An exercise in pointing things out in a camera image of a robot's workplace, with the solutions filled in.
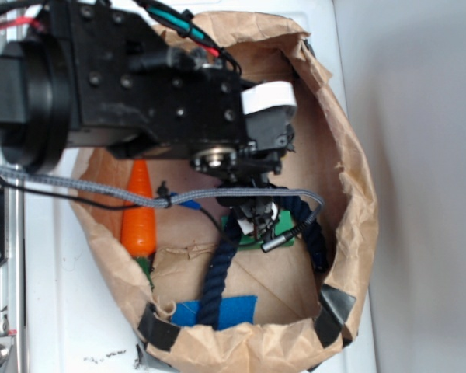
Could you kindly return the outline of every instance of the metal frame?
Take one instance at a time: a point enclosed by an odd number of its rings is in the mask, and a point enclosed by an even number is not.
[[[9,14],[17,17],[17,12]],[[21,37],[20,28],[0,32],[0,50]],[[5,163],[0,154],[0,163]],[[21,193],[6,190],[4,263],[0,266],[0,372],[26,372],[24,293],[24,202]]]

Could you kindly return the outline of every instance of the crumpled paper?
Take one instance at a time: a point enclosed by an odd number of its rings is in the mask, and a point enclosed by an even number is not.
[[[148,345],[148,353],[182,372],[299,372],[343,348],[357,336],[377,240],[377,199],[367,160],[340,105],[328,86],[331,74],[311,54],[308,34],[291,19],[260,13],[209,12],[195,24],[227,47],[246,79],[287,80],[296,93],[293,125],[296,153],[283,161],[276,185],[314,190],[326,200],[319,217],[331,269],[314,276],[304,243],[293,247],[238,253],[228,271],[224,295],[258,295],[255,324],[214,332],[208,326],[182,328],[170,352]],[[188,40],[158,28],[169,44],[190,49]],[[80,152],[74,175],[125,187],[131,161],[117,161],[101,149]],[[154,187],[166,180],[172,191],[215,187],[219,182],[195,173],[186,161],[148,162]],[[84,193],[103,202],[108,197]],[[203,206],[226,214],[215,201]],[[196,211],[174,207],[156,211],[158,252],[147,278],[119,242],[121,213],[73,204],[117,304],[136,330],[147,302],[167,319],[176,302],[200,298],[208,261],[219,240],[210,222]],[[318,292],[331,285],[356,298],[342,334],[324,348],[314,330]]]

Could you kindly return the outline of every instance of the green wire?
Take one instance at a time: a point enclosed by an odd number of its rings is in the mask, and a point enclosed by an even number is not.
[[[155,14],[156,16],[159,16],[163,19],[165,19],[166,21],[178,26],[178,27],[181,27],[182,29],[185,29],[185,30],[188,30],[189,27],[190,27],[190,24],[183,21],[182,19],[179,19],[178,17],[175,17],[173,16],[172,14],[169,14],[167,12],[164,12],[163,10],[161,9],[157,9],[157,8],[148,8],[147,9],[150,13],[153,13]],[[205,39],[205,35],[203,33],[201,33],[200,31],[192,28],[192,31],[191,31],[191,34],[194,36],[194,37],[198,37],[199,39],[202,39],[204,40]]]

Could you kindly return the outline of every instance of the toy carrot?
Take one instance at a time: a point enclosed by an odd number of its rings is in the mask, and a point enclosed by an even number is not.
[[[127,190],[144,197],[152,197],[147,163],[143,159],[133,162]],[[153,208],[140,207],[123,212],[121,243],[128,253],[140,264],[151,286],[149,256],[156,250],[155,211]]]

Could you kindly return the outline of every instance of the blue object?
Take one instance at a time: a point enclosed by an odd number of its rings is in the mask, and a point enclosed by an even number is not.
[[[177,196],[178,194],[171,192],[169,195],[172,197],[172,196]],[[191,208],[192,210],[200,210],[201,208],[200,204],[194,200],[188,200],[187,202],[183,202],[182,204],[179,204],[179,206]]]
[[[224,298],[219,306],[219,324],[217,330],[224,330],[241,324],[254,323],[257,297],[246,295],[243,297]],[[195,326],[199,301],[178,303],[171,322],[177,326]]]

